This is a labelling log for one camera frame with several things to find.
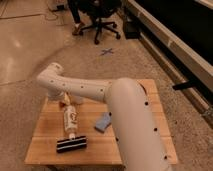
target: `black brush bristles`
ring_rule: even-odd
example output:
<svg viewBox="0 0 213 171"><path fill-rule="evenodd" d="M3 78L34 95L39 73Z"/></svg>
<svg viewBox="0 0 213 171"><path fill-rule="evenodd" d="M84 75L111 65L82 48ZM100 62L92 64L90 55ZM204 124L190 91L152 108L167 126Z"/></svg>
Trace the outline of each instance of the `black brush bristles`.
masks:
<svg viewBox="0 0 213 171"><path fill-rule="evenodd" d="M80 136L72 139L65 139L57 141L57 153L77 150L87 147L86 136Z"/></svg>

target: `wooden tabletop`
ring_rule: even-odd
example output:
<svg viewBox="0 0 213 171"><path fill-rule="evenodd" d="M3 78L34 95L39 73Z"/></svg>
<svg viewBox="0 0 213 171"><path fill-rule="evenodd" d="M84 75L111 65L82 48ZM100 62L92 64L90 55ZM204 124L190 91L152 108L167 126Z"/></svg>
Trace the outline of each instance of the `wooden tabletop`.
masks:
<svg viewBox="0 0 213 171"><path fill-rule="evenodd" d="M172 164L177 164L175 148L155 82L151 79L138 81L147 90L148 100L165 144L168 159ZM107 111L107 106L84 99L82 105L76 105L76 110L78 113L77 134L87 136L87 148L62 154L56 153L57 140L65 138L63 111L59 108L57 101L45 100L25 158L26 164L122 165L112 126L109 126L104 134L94 129L96 121L103 112Z"/></svg>

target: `person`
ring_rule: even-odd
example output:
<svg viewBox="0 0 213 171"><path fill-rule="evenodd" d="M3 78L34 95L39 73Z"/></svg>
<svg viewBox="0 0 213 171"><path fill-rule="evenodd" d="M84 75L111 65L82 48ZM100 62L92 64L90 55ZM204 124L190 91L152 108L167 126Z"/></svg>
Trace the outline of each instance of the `person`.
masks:
<svg viewBox="0 0 213 171"><path fill-rule="evenodd" d="M81 18L80 18L79 12L78 12L78 6L77 6L76 0L67 0L67 1L68 1L69 9L72 13L72 17L73 17L74 22L75 22L75 26L74 26L72 35L77 36L77 35L79 35L81 28L85 24L81 21Z"/></svg>

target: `chair leg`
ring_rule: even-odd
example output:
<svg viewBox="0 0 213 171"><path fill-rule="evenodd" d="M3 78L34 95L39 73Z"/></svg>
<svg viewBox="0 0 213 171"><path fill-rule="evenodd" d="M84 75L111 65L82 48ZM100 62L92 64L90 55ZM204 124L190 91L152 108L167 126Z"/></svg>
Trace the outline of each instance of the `chair leg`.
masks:
<svg viewBox="0 0 213 171"><path fill-rule="evenodd" d="M92 25L90 25L90 26L83 27L83 28L81 29L81 31L87 30L87 29L90 29L90 28L95 28L95 27L96 27L96 25L92 24Z"/></svg>
<svg viewBox="0 0 213 171"><path fill-rule="evenodd" d="M111 32L113 32L115 34L119 34L117 31L115 31L114 29L112 29L112 28L110 28L108 26L103 26L103 28L105 28L106 30L109 30L109 31L111 31Z"/></svg>
<svg viewBox="0 0 213 171"><path fill-rule="evenodd" d="M104 22L104 23L102 23L102 26L107 26L107 25L111 25L111 24L115 25L116 23L113 22L113 21L111 21L111 22Z"/></svg>
<svg viewBox="0 0 213 171"><path fill-rule="evenodd" d="M97 45L99 44L99 40L98 40L98 35L102 32L102 27L98 27L96 34L95 34L95 39L94 39L94 43Z"/></svg>

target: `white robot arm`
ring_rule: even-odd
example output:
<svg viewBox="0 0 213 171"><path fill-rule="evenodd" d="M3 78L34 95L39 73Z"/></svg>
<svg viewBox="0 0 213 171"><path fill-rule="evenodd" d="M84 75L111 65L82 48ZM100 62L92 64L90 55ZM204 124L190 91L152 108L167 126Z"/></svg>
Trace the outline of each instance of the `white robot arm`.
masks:
<svg viewBox="0 0 213 171"><path fill-rule="evenodd" d="M62 77L63 68L52 63L37 81L50 99L63 92L104 102L111 112L121 159L126 171L172 171L144 89L136 81L121 78L112 83Z"/></svg>

